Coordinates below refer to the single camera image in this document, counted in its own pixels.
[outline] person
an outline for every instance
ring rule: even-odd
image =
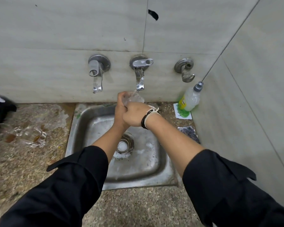
[[[82,225],[100,197],[110,163],[129,126],[151,130],[166,150],[205,226],[284,226],[284,207],[248,178],[243,165],[205,149],[143,103],[122,103],[118,94],[113,126],[92,146],[53,165],[51,176],[20,198],[0,219],[0,227]]]

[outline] sink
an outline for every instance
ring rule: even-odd
[[[114,123],[115,107],[78,104],[65,156],[90,146],[106,133]],[[127,129],[108,166],[103,190],[176,184],[174,167],[155,135],[142,127]]]

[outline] wet countertop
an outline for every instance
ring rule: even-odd
[[[176,119],[172,103],[158,103],[161,114],[175,127],[193,126]],[[13,127],[41,126],[49,135],[43,148],[20,142],[0,146],[0,217],[23,194],[53,172],[48,165],[63,158],[75,104],[19,104],[5,123]],[[202,226],[185,191],[178,186],[103,191],[83,218],[83,226]]]

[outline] gray bottle cap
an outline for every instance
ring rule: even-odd
[[[202,88],[203,88],[203,82],[199,82],[199,83],[197,83],[194,87],[193,87],[193,91],[194,92],[200,92],[201,90],[202,90]]]

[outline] person's right hand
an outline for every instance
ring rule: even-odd
[[[144,103],[129,102],[127,112],[123,114],[123,120],[130,126],[141,126],[141,121],[146,113],[151,109]]]

